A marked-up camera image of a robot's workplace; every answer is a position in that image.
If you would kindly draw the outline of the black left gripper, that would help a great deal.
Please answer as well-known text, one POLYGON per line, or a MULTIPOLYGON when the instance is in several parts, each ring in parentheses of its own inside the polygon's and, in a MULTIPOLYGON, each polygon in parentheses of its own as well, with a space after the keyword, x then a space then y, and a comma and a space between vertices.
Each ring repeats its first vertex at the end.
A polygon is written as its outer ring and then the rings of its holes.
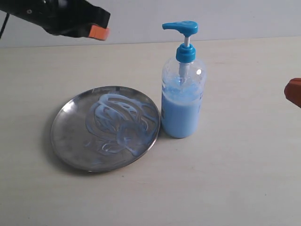
POLYGON ((86 0, 1 0, 0 9, 55 36, 105 41, 110 34, 111 14, 86 0))

